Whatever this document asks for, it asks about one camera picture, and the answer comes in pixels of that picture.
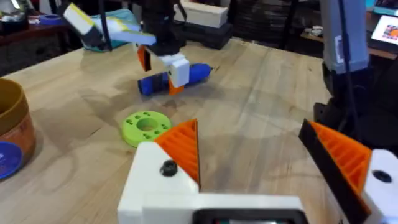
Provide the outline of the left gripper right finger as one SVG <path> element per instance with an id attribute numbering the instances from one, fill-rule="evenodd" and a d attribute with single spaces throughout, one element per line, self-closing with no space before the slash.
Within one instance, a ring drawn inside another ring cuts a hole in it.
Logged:
<path id="1" fill-rule="evenodd" d="M 397 224 L 397 156 L 304 120 L 299 139 L 321 172 L 341 223 Z"/>

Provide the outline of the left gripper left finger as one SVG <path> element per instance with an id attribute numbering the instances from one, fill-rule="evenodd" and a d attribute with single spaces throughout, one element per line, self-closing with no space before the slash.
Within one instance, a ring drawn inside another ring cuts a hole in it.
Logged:
<path id="1" fill-rule="evenodd" d="M 138 145 L 118 205 L 119 223 L 191 223 L 200 191 L 197 121 Z"/>

